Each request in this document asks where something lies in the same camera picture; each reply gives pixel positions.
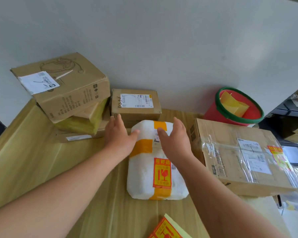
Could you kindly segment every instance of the right arm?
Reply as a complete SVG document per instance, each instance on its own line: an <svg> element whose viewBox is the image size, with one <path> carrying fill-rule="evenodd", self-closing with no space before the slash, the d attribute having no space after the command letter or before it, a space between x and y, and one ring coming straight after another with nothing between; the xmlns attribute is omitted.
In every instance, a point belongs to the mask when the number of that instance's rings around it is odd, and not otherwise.
<svg viewBox="0 0 298 238"><path fill-rule="evenodd" d="M174 118L170 136L159 128L162 149L178 168L211 238L286 238L269 220L224 186L193 155L183 123Z"/></svg>

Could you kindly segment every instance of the left arm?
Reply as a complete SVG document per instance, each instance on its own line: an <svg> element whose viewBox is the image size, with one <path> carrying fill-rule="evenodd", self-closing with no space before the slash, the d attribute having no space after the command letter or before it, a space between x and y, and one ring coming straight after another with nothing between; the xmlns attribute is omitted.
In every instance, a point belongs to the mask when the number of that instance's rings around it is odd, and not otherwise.
<svg viewBox="0 0 298 238"><path fill-rule="evenodd" d="M65 237L138 133L128 136L120 115L111 117L103 150L0 208L0 237Z"/></svg>

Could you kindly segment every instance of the green bin rim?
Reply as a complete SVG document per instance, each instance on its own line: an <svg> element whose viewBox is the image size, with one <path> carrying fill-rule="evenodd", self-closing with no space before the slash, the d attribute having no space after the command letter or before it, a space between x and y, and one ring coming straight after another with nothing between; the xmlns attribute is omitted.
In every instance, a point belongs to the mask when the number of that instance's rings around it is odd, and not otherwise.
<svg viewBox="0 0 298 238"><path fill-rule="evenodd" d="M222 105L221 101L220 101L220 92L222 92L223 90L232 90L234 92L237 92L241 95L243 95L244 97L248 98L248 100L250 100L253 104L255 104L255 106L258 108L258 110L261 112L261 117L259 119L245 119L245 118L241 118L238 117L232 113L230 113L229 111L226 110L226 108L224 108L224 106ZM216 104L216 109L226 118L226 119L230 119L232 121L238 122L238 123L248 123L248 124L254 124L254 123L259 123L260 121L263 120L264 118L264 111L262 110L262 108L258 105L258 103L255 102L254 99L252 99L250 96L248 96L247 94L243 93L242 91L239 91L236 88L230 88L230 87L223 87L220 88L216 94L215 94L215 104Z"/></svg>

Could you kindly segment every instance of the gray wall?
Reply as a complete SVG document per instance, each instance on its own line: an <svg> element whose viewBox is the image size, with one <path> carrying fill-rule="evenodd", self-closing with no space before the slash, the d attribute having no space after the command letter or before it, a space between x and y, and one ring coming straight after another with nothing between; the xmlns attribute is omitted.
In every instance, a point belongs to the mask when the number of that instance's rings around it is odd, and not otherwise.
<svg viewBox="0 0 298 238"><path fill-rule="evenodd" d="M163 108L203 113L228 85L268 113L298 89L298 3L0 0L0 120L29 99L9 68L76 51Z"/></svg>

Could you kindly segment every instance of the white package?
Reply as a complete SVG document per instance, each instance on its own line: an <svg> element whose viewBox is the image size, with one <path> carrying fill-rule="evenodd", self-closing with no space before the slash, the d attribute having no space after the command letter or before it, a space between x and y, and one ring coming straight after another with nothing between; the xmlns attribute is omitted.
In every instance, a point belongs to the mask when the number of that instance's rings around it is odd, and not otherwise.
<svg viewBox="0 0 298 238"><path fill-rule="evenodd" d="M140 134L137 139L138 144L152 145L151 153L137 152L137 143L133 152L129 158L128 165L128 177L127 177L127 191L134 199L154 199L154 200L181 200L187 197L189 194L183 177L179 173L175 165L167 159L162 151L160 140L157 130L155 129L155 122L157 121L144 120L132 127L131 131L135 129L140 130ZM169 122L163 122L164 127L167 128L166 132L170 135L173 124ZM170 168L164 165L157 165L157 163L170 164ZM171 170L171 178L168 175L168 171Z"/></svg>

